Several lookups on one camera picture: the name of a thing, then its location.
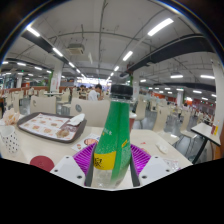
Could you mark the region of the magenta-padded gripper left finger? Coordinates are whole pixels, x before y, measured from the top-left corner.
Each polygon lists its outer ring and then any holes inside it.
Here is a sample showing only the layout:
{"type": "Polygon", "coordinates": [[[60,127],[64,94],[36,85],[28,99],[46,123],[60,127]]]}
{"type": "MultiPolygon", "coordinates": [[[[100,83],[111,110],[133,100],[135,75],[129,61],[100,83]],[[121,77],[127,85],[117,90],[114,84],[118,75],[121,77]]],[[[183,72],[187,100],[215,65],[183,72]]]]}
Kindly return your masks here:
{"type": "Polygon", "coordinates": [[[96,143],[73,156],[64,156],[51,173],[81,187],[90,187],[93,179],[93,154],[96,143]]]}

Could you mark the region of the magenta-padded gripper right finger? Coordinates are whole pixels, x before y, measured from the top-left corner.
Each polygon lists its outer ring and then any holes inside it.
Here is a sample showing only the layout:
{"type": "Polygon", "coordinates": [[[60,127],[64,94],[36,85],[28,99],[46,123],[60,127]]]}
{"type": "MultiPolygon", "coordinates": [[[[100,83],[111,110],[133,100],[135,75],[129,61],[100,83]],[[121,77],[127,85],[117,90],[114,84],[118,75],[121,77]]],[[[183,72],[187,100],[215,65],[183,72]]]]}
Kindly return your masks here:
{"type": "Polygon", "coordinates": [[[160,156],[151,156],[143,149],[131,146],[131,179],[134,187],[148,185],[173,171],[160,156]]]}

